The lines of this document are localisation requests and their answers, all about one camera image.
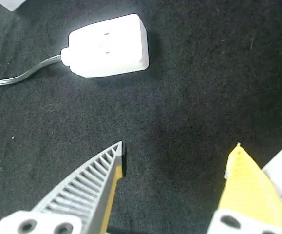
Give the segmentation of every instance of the charger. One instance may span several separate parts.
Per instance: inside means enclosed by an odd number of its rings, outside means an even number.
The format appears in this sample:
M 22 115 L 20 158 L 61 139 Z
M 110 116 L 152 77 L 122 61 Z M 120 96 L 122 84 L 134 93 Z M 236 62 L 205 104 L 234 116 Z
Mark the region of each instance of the charger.
M 146 29 L 137 14 L 94 23 L 69 35 L 62 62 L 82 77 L 104 77 L 149 66 Z

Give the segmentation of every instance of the black cable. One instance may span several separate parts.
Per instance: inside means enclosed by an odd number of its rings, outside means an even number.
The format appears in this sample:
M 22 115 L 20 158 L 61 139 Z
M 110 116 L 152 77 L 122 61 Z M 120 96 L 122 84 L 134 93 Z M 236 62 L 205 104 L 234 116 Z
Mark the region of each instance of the black cable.
M 38 63 L 33 68 L 29 69 L 28 71 L 24 72 L 23 74 L 13 77 L 13 78 L 7 78 L 7 79 L 0 79 L 0 86 L 8 85 L 8 84 L 16 84 L 19 83 L 31 76 L 36 71 L 40 70 L 41 68 L 44 68 L 46 66 L 49 66 L 51 64 L 57 63 L 61 61 L 61 55 L 56 55 L 50 58 L 47 58 L 46 60 Z
M 31 76 L 36 71 L 40 70 L 41 68 L 44 68 L 46 66 L 49 66 L 57 62 L 61 62 L 61 55 L 56 55 L 51 58 L 47 58 L 46 60 L 38 63 L 36 66 L 32 67 L 31 69 L 29 69 L 28 71 L 24 72 L 23 74 L 17 77 L 8 78 L 8 79 L 0 79 L 0 86 L 21 82 L 27 79 L 29 76 Z

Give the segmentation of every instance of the dark fabric surface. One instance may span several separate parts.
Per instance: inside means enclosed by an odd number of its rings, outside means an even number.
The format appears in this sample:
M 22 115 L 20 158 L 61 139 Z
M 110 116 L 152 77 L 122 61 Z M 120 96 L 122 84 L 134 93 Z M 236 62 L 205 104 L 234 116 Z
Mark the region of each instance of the dark fabric surface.
M 240 141 L 260 166 L 282 148 L 282 2 L 28 0 L 0 6 L 0 78 L 68 46 L 90 23 L 137 13 L 146 71 L 85 79 L 56 64 L 0 87 L 0 219 L 31 209 L 77 166 L 123 140 L 110 229 L 205 233 Z

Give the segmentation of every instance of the power adapter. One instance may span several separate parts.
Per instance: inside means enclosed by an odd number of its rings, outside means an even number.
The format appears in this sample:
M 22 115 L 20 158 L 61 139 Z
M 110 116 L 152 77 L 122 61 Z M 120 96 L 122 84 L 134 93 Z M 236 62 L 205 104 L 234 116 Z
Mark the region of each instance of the power adapter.
M 137 14 L 94 23 L 69 35 L 62 62 L 82 77 L 104 77 L 149 66 L 146 29 Z

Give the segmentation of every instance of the black carpet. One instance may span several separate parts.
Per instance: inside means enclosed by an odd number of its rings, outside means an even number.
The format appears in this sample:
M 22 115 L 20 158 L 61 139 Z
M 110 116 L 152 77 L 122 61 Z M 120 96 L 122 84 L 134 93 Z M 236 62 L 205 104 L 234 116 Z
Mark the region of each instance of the black carpet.
M 56 64 L 0 87 L 0 219 L 30 210 L 77 166 L 123 140 L 127 177 L 110 231 L 203 234 L 236 143 L 260 166 L 282 148 L 282 1 L 0 6 L 0 78 L 59 54 L 71 31 L 130 13 L 148 30 L 146 71 L 88 79 Z

